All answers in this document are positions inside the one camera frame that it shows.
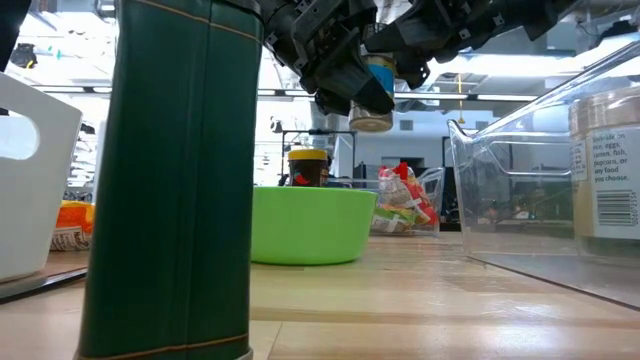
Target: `can lid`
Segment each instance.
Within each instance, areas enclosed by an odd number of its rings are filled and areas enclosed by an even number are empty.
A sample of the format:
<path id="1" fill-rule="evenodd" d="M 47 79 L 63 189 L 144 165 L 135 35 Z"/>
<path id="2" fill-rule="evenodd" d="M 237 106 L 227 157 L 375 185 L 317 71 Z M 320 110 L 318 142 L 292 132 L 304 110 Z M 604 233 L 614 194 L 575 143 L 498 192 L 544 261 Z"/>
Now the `can lid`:
<path id="1" fill-rule="evenodd" d="M 291 150 L 289 160 L 327 160 L 327 152 L 320 149 Z"/>
<path id="2" fill-rule="evenodd" d="M 393 127 L 393 120 L 389 116 L 365 116 L 351 119 L 349 121 L 349 127 L 351 130 L 358 130 L 364 132 L 385 132 L 391 130 Z"/>
<path id="3" fill-rule="evenodd" d="M 572 134 L 606 126 L 640 122 L 640 87 L 630 87 L 592 95 L 569 108 Z"/>

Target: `label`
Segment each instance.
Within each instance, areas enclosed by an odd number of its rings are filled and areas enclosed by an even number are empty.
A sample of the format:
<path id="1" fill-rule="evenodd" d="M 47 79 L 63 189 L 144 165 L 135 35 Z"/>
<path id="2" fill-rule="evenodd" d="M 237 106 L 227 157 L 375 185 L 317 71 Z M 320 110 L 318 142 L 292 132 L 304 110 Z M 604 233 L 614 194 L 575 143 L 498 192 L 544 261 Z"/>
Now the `label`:
<path id="1" fill-rule="evenodd" d="M 587 141 L 574 141 L 571 145 L 571 181 L 587 181 Z"/>
<path id="2" fill-rule="evenodd" d="M 376 77 L 378 82 L 382 84 L 384 90 L 393 96 L 393 69 L 383 65 L 369 64 L 369 70 L 371 70 L 371 73 Z"/>
<path id="3" fill-rule="evenodd" d="M 91 238 L 84 234 L 80 226 L 57 228 L 53 232 L 51 250 L 88 250 Z"/>
<path id="4" fill-rule="evenodd" d="M 594 130 L 587 146 L 594 235 L 640 240 L 640 128 Z"/>

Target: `gold stripe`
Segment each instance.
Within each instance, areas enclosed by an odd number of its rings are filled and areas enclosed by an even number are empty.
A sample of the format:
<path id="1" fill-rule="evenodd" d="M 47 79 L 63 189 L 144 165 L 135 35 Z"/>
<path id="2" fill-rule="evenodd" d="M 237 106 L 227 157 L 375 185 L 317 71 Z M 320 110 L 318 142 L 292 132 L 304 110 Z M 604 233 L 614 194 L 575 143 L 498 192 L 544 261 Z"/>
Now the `gold stripe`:
<path id="1" fill-rule="evenodd" d="M 262 45 L 262 41 L 260 39 L 258 39 L 257 37 L 255 37 L 254 35 L 242 32 L 242 31 L 234 29 L 234 28 L 230 28 L 228 26 L 224 26 L 224 25 L 220 25 L 220 24 L 209 22 L 208 19 L 205 19 L 205 18 L 202 18 L 202 17 L 198 17 L 198 16 L 195 16 L 195 15 L 191 15 L 191 14 L 189 14 L 187 12 L 182 11 L 182 10 L 174 9 L 172 7 L 169 7 L 169 6 L 166 6 L 166 5 L 162 5 L 162 4 L 158 4 L 156 2 L 149 1 L 149 0 L 133 0 L 133 1 L 136 1 L 136 2 L 139 2 L 139 3 L 143 3 L 143 4 L 147 4 L 149 6 L 153 6 L 153 7 L 158 8 L 158 9 L 162 9 L 162 10 L 165 10 L 165 11 L 168 11 L 168 12 L 180 15 L 180 16 L 184 16 L 184 17 L 189 18 L 191 20 L 195 20 L 195 21 L 199 21 L 201 23 L 205 23 L 205 24 L 207 24 L 207 25 L 209 25 L 209 26 L 211 26 L 213 28 L 224 30 L 224 31 L 228 31 L 230 33 L 234 33 L 234 34 L 246 37 L 246 38 L 251 39 L 251 40 L 257 42 L 258 44 Z"/>
<path id="2" fill-rule="evenodd" d="M 85 357 L 85 356 L 78 355 L 76 357 L 76 360 L 126 360 L 126 359 L 135 359 L 135 358 L 139 358 L 139 357 L 142 357 L 142 356 L 156 355 L 156 354 L 160 354 L 160 353 L 164 353 L 164 352 L 170 352 L 170 351 L 199 349 L 199 348 L 213 346 L 213 345 L 226 344 L 226 343 L 234 342 L 234 341 L 237 341 L 237 340 L 245 339 L 245 338 L 247 338 L 247 336 L 248 336 L 247 334 L 243 334 L 243 335 L 232 336 L 232 337 L 228 337 L 228 338 L 224 338 L 224 339 L 211 340 L 211 341 L 206 341 L 206 342 L 201 342 L 201 343 L 165 346 L 165 347 L 161 347 L 161 348 L 153 349 L 153 350 L 139 351 L 139 352 L 135 352 L 135 353 L 114 355 L 114 356 L 107 356 L 107 357 L 97 357 L 96 358 L 96 357 Z"/>

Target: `white bin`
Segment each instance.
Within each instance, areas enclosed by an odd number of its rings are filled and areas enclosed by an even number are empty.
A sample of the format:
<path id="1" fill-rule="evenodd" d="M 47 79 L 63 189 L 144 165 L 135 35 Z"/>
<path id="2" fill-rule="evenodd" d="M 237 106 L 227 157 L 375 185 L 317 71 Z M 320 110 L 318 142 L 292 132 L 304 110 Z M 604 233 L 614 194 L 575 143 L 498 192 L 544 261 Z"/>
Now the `white bin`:
<path id="1" fill-rule="evenodd" d="M 41 270 L 82 113 L 0 73 L 0 282 Z"/>

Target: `clear plastic container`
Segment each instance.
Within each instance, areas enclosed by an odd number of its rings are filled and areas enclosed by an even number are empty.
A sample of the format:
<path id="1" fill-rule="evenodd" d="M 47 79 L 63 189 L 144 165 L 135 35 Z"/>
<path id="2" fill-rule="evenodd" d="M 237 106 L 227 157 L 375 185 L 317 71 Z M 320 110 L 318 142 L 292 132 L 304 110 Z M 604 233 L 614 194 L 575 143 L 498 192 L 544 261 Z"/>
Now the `clear plastic container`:
<path id="1" fill-rule="evenodd" d="M 639 65 L 633 43 L 477 134 L 450 122 L 469 256 L 640 306 Z"/>
<path id="2" fill-rule="evenodd" d="M 418 213 L 420 210 L 417 209 L 417 205 L 402 210 L 385 211 L 386 209 L 382 206 L 385 203 L 384 196 L 380 196 L 382 184 L 379 180 L 348 180 L 350 187 L 378 194 L 378 206 L 372 219 L 371 234 L 385 236 L 437 236 L 439 234 L 444 168 L 428 169 L 416 181 L 424 189 L 424 194 L 428 198 L 429 215 L 435 217 L 427 223 L 418 220 L 424 218 L 424 214 Z"/>

